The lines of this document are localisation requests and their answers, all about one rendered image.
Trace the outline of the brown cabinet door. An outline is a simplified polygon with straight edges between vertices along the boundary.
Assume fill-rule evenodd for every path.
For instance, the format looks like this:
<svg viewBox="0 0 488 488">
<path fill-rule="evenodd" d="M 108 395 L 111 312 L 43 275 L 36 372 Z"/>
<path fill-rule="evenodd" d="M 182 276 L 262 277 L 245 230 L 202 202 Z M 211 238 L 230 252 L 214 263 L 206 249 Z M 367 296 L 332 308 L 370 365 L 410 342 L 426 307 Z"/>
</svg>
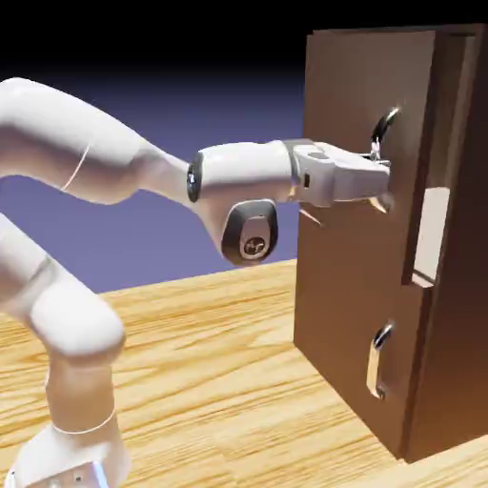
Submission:
<svg viewBox="0 0 488 488">
<path fill-rule="evenodd" d="M 295 346 L 396 457 L 407 455 L 418 348 L 432 291 L 401 280 L 404 246 L 388 217 L 364 210 L 300 223 Z M 385 398 L 366 386 L 370 343 L 392 321 L 381 351 Z"/>
<path fill-rule="evenodd" d="M 410 281 L 417 244 L 429 120 L 433 30 L 318 31 L 308 41 L 303 131 L 365 153 L 378 120 L 398 113 L 381 144 L 391 162 L 387 210 L 368 202 L 307 206 L 300 219 L 298 261 L 308 256 L 334 284 L 359 275 L 391 288 Z"/>
</svg>

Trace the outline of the brown wooden cabinet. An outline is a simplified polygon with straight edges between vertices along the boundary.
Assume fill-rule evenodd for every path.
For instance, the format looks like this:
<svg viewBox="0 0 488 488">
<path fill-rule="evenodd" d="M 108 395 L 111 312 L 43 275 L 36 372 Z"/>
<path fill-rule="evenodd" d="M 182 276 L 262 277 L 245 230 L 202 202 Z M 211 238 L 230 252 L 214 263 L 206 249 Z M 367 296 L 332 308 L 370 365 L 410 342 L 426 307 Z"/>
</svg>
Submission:
<svg viewBox="0 0 488 488">
<path fill-rule="evenodd" d="M 401 29 L 436 34 L 408 282 L 432 291 L 402 458 L 414 462 L 488 434 L 488 25 L 362 31 Z"/>
</svg>

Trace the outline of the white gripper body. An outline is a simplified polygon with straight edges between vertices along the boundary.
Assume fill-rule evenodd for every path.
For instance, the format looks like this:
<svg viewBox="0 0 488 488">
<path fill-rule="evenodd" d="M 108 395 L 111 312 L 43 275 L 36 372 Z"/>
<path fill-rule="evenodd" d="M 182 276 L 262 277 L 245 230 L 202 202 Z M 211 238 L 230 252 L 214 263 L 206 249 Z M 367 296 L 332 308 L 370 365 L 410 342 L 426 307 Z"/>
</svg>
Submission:
<svg viewBox="0 0 488 488">
<path fill-rule="evenodd" d="M 391 165 L 380 159 L 378 152 L 349 152 L 328 143 L 315 142 L 327 156 L 324 199 L 330 205 L 336 202 L 379 200 L 389 192 Z"/>
</svg>

